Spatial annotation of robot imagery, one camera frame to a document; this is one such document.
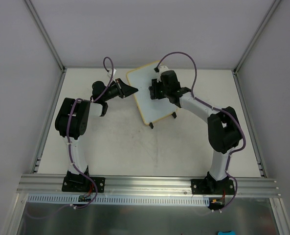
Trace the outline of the yellow framed small whiteboard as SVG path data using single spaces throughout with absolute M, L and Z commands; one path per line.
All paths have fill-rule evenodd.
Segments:
M 138 89 L 138 92 L 134 93 L 134 98 L 146 125 L 168 117 L 178 109 L 166 98 L 151 99 L 149 87 L 152 85 L 152 80 L 158 77 L 158 73 L 154 71 L 157 64 L 158 61 L 154 61 L 126 73 L 129 85 Z

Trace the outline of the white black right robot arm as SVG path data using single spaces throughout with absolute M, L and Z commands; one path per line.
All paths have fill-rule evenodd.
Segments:
M 224 189 L 228 174 L 230 155 L 236 151 L 240 140 L 245 140 L 236 111 L 231 106 L 213 107 L 192 95 L 192 90 L 182 87 L 175 71 L 159 70 L 159 97 L 169 99 L 170 103 L 185 109 L 201 118 L 207 124 L 208 141 L 213 148 L 212 164 L 208 174 L 207 188 L 211 193 Z

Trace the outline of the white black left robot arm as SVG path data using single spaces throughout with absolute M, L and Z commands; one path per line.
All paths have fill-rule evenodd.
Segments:
M 80 191 L 90 187 L 89 166 L 79 147 L 80 137 L 85 134 L 89 118 L 103 117 L 108 110 L 108 101 L 115 97 L 126 98 L 138 89 L 127 85 L 120 78 L 107 86 L 102 81 L 92 84 L 91 100 L 65 98 L 55 120 L 55 129 L 64 138 L 70 167 L 67 184 L 70 182 Z

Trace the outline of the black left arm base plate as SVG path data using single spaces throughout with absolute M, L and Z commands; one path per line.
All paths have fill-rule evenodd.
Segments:
M 104 193 L 105 181 L 104 177 L 91 177 L 97 187 L 97 193 Z M 88 192 L 93 186 L 92 192 L 96 192 L 94 184 L 82 175 L 66 176 L 62 184 L 62 192 Z

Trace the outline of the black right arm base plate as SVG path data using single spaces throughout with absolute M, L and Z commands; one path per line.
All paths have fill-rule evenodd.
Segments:
M 223 195 L 223 193 L 233 195 L 235 193 L 234 182 L 229 178 L 221 181 L 192 179 L 191 190 L 193 195 Z

